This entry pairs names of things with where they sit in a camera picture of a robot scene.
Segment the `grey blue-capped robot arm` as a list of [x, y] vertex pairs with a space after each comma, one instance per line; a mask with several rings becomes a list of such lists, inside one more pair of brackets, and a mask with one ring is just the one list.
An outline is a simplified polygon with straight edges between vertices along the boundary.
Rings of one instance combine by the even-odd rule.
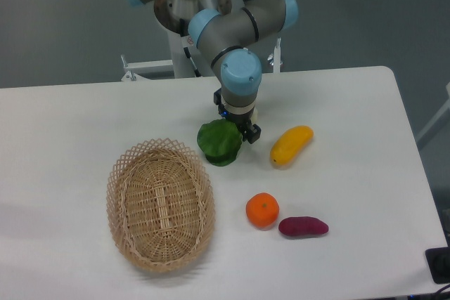
[[243, 0], [234, 13], [219, 0], [128, 0], [133, 6], [166, 2], [173, 31], [190, 37], [219, 80], [214, 93], [219, 114], [233, 122], [243, 140], [254, 143], [261, 129], [251, 121], [262, 80], [259, 58], [248, 46], [292, 27], [298, 19], [296, 0]]

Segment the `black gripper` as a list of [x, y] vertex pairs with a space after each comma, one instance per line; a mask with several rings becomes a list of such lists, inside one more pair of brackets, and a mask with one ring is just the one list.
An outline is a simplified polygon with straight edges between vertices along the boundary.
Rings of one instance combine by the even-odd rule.
[[213, 101], [217, 106], [219, 115], [233, 122], [238, 127], [242, 134], [243, 142], [247, 141], [249, 144], [253, 144], [260, 138], [260, 127], [251, 121], [255, 102], [243, 107], [233, 106], [225, 101], [221, 94], [221, 89], [214, 92]]

